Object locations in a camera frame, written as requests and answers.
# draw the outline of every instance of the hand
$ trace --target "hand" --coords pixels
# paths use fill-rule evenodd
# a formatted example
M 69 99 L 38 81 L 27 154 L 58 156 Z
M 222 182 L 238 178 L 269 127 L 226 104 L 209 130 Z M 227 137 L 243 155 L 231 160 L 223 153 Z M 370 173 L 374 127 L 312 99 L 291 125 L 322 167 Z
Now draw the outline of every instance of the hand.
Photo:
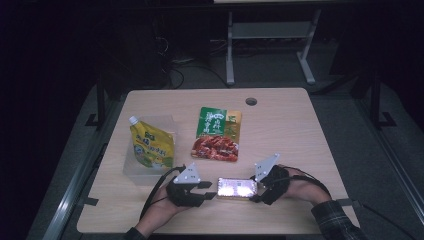
M 160 187 L 152 199 L 152 204 L 135 226 L 144 237 L 148 238 L 156 229 L 165 225 L 177 213 L 190 208 L 177 207 L 167 196 L 166 186 Z
M 289 171 L 290 177 L 293 175 L 304 176 L 305 174 L 299 170 L 292 168 L 285 168 Z M 312 203 L 316 206 L 322 202 L 331 200 L 331 197 L 317 185 L 302 181 L 302 180 L 291 180 L 287 192 L 285 192 L 282 198 L 295 198 L 303 201 Z

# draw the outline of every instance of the transparent bin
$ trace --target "transparent bin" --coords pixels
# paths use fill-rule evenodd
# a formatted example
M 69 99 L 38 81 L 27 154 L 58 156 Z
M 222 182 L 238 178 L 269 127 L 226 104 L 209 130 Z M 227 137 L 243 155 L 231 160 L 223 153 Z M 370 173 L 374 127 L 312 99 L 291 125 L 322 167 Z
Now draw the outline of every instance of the transparent bin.
M 177 126 L 172 119 L 172 115 L 161 115 L 161 116 L 143 116 L 138 117 L 140 121 L 143 121 L 147 124 L 150 124 L 154 127 L 157 127 L 165 132 L 172 134 L 174 139 L 174 151 L 175 151 L 175 143 L 177 139 Z M 130 127 L 128 125 L 128 132 L 130 134 L 130 141 L 128 144 L 127 154 L 124 162 L 123 173 L 131 179 L 137 186 L 154 186 L 159 178 L 168 172 L 170 168 L 148 168 L 142 165 L 137 161 L 134 156 L 133 142 L 131 139 Z

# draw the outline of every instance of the yellow pouch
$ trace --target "yellow pouch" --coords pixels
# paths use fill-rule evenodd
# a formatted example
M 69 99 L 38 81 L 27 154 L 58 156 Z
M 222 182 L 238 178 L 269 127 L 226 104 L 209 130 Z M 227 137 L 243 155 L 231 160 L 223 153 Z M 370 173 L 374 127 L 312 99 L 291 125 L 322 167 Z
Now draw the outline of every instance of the yellow pouch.
M 148 168 L 171 168 L 174 162 L 172 134 L 139 121 L 134 116 L 129 120 L 137 161 Z

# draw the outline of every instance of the wooden table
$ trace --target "wooden table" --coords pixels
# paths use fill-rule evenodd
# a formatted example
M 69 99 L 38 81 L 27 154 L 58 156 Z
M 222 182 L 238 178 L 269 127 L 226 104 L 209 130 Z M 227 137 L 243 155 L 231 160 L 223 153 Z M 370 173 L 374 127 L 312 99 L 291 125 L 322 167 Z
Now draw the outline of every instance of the wooden table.
M 255 98 L 249 106 L 245 100 Z M 236 163 L 195 159 L 200 108 L 240 110 L 239 160 Z M 280 153 L 277 163 L 298 167 L 321 180 L 334 199 L 347 193 L 307 92 L 301 88 L 154 90 L 128 94 L 89 193 L 96 206 L 85 205 L 77 228 L 83 233 L 122 233 L 138 222 L 152 187 L 138 187 L 123 174 L 131 143 L 128 118 L 171 114 L 178 127 L 175 165 L 196 163 L 202 180 L 249 178 L 254 163 Z M 279 199 L 271 206 L 250 201 L 213 199 L 174 217 L 156 233 L 166 234 L 317 234 L 318 226 L 302 201 Z M 352 207 L 344 207 L 359 225 Z

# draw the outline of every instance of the food packet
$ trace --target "food packet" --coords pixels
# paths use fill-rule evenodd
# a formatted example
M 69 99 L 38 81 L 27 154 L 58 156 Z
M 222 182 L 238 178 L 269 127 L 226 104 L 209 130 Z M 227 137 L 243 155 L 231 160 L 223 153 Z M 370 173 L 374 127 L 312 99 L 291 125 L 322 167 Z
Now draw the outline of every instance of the food packet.
M 240 126 L 240 111 L 202 107 L 191 156 L 236 162 Z
M 129 121 L 137 161 L 148 168 L 171 168 L 174 162 L 172 134 L 140 121 L 134 116 Z

